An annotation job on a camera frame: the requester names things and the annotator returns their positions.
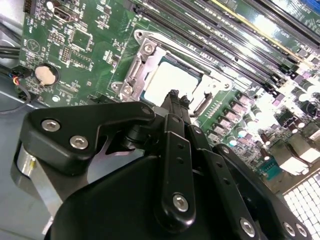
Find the black metal arm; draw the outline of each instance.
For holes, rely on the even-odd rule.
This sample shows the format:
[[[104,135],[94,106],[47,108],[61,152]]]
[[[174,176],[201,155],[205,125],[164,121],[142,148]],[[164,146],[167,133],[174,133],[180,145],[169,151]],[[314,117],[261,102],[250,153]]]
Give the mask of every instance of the black metal arm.
[[[47,239],[311,240],[228,146],[211,149],[188,105],[172,90],[154,110],[128,102],[29,113],[14,162],[24,176],[14,180],[54,216]],[[144,157],[88,184],[97,153],[134,149]]]

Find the motherboard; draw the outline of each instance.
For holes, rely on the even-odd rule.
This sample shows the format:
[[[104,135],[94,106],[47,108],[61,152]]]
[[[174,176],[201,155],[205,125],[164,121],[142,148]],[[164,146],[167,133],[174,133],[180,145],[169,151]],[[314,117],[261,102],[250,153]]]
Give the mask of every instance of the motherboard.
[[[268,180],[320,157],[320,11],[308,2],[26,0],[24,12],[19,63],[34,74],[21,84],[47,107],[160,106],[179,90],[209,143]]]

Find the green circuit board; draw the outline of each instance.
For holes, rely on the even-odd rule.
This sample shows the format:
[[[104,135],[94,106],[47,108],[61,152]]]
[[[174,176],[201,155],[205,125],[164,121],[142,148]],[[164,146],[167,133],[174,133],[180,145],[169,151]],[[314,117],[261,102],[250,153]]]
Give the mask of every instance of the green circuit board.
[[[293,0],[286,1],[288,5],[296,4]],[[115,102],[121,102],[121,99],[112,90],[111,83],[124,81],[140,47],[134,38],[135,30],[162,33],[189,50],[192,49],[195,53],[204,56],[202,48],[194,47],[188,40],[175,32],[179,29],[225,58],[224,61],[227,61],[228,64],[219,58],[208,58],[215,68],[225,73],[230,72],[229,65],[237,65],[255,78],[271,82],[266,77],[266,73],[275,72],[279,76],[284,75],[268,59],[274,59],[275,62],[285,64],[289,68],[294,65],[292,61],[287,59],[287,55],[277,51],[274,45],[261,43],[261,41],[267,42],[266,39],[260,36],[253,38],[248,31],[238,27],[234,18],[223,10],[219,10],[218,7],[213,7],[214,3],[212,2],[209,4],[202,0],[181,0],[185,5],[179,5],[177,0],[161,0],[155,1],[157,4],[154,5],[152,3],[145,4],[143,0],[131,2],[127,0],[60,1],[63,7],[74,14],[74,19],[71,21],[65,21],[58,17],[48,8],[47,2],[47,0],[36,1],[34,14],[26,14],[19,57],[20,64],[29,69],[34,70],[38,65],[48,63],[58,70],[59,81],[50,86],[43,87],[34,76],[21,80],[21,84],[27,86],[30,92],[38,96],[38,101],[47,107],[87,105],[92,103],[92,99],[98,99],[101,96]],[[262,20],[265,19],[245,1],[221,0],[220,2],[236,14],[245,17],[250,23],[260,23],[260,26],[257,25],[257,27],[264,29]],[[152,17],[148,18],[128,9],[129,3],[135,3],[137,6],[147,9],[149,13],[157,16],[157,21]],[[292,16],[300,19],[314,32],[319,33],[320,23],[317,21],[319,16],[312,11],[305,11],[305,8],[306,6],[301,10],[296,10]],[[211,19],[217,25],[208,25],[206,21],[200,20],[197,16]],[[237,38],[234,40],[224,34],[219,30],[221,26],[226,31],[246,39],[248,43],[264,52],[268,58],[265,58],[263,54],[251,54],[244,50],[240,53],[241,56],[244,56],[244,60],[237,60],[232,49],[238,51],[247,45],[238,41]],[[307,45],[277,27],[276,23],[274,23],[272,32],[270,31],[268,34],[294,53],[298,50],[304,50],[306,53],[312,53],[315,58],[319,57]],[[221,48],[218,42],[221,42],[226,49]],[[318,67],[319,63],[316,63],[307,71],[308,74],[317,77]],[[248,77],[248,74],[232,72],[233,86],[231,90],[219,91],[195,120],[207,136],[212,132],[212,127],[217,119],[229,107],[230,102],[240,93],[246,94],[252,99],[260,99],[264,96],[265,92]],[[285,102],[295,108],[293,106],[295,105],[294,99],[295,97],[290,93],[286,95]],[[281,104],[277,109],[281,111],[283,107],[285,105]],[[306,123],[310,121],[304,115],[300,115],[300,117]],[[270,126],[265,126],[264,129],[270,134],[274,132]],[[279,138],[288,137],[288,131],[285,129],[279,133]],[[252,167],[255,169],[261,164],[261,159],[259,151],[255,148],[256,138],[254,137],[258,136],[257,132],[252,135],[252,140],[240,141],[235,150],[243,156],[242,159],[245,159],[246,163],[255,160],[256,164]],[[211,144],[216,143],[210,138],[209,141]],[[218,142],[226,143],[226,138],[222,137]],[[247,152],[252,153],[251,156],[245,156]]]

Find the silver bolt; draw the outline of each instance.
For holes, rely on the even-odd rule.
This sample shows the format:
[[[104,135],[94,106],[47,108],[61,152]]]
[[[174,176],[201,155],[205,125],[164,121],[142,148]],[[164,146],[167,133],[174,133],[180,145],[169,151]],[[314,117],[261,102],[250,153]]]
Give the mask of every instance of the silver bolt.
[[[41,123],[41,126],[44,130],[48,132],[56,132],[61,128],[60,124],[57,121],[52,119],[44,120]]]
[[[201,134],[201,130],[198,128],[198,127],[194,127],[194,130],[195,130],[195,132],[197,133],[197,134]]]
[[[173,196],[173,205],[180,211],[186,212],[189,208],[189,204],[187,199],[180,194],[176,194]]]
[[[132,94],[133,89],[132,89],[131,86],[125,86],[125,87],[123,88],[123,91],[124,91],[125,94],[130,95],[130,94]]]
[[[84,136],[73,136],[70,139],[70,144],[75,149],[84,150],[88,147],[88,140]]]
[[[251,238],[253,238],[256,235],[256,231],[254,227],[251,225],[251,223],[245,219],[245,218],[240,218],[240,225],[243,231]]]
[[[307,231],[300,224],[296,223],[295,225],[296,225],[296,228],[298,229],[299,233],[301,233],[301,235],[306,238],[308,236]]]
[[[294,237],[296,235],[295,230],[290,226],[289,223],[284,222],[283,223],[284,229],[292,236]]]
[[[226,154],[229,154],[229,149],[226,148],[225,146],[222,146],[221,149],[226,153]]]
[[[144,51],[145,51],[147,54],[152,54],[154,50],[155,50],[154,46],[152,46],[150,43],[147,43],[147,44],[144,46]]]

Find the warning symbol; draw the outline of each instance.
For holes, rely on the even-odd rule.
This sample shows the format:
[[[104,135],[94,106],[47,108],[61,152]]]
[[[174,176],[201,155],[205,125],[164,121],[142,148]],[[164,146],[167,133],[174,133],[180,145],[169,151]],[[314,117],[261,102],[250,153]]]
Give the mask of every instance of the warning symbol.
[[[38,53],[40,51],[40,45],[39,43],[34,40],[34,39],[29,39],[26,42],[26,47],[29,49],[29,51],[33,52],[33,53]]]

